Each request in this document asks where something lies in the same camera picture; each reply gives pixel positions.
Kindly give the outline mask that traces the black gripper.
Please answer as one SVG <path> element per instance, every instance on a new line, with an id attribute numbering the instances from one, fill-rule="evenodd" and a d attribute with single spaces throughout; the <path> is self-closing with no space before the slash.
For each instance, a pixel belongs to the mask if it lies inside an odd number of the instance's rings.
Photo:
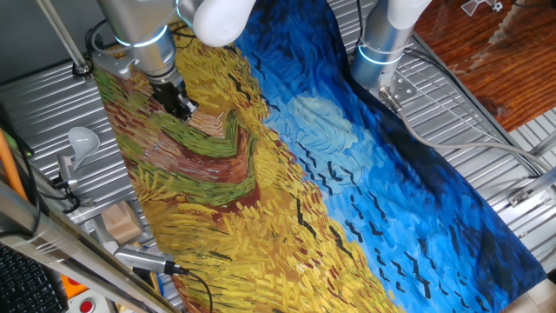
<path id="1" fill-rule="evenodd" d="M 151 83 L 151 86 L 154 99 L 182 123 L 187 123 L 198 108 L 198 103 L 189 99 L 181 78 L 174 82 Z"/>

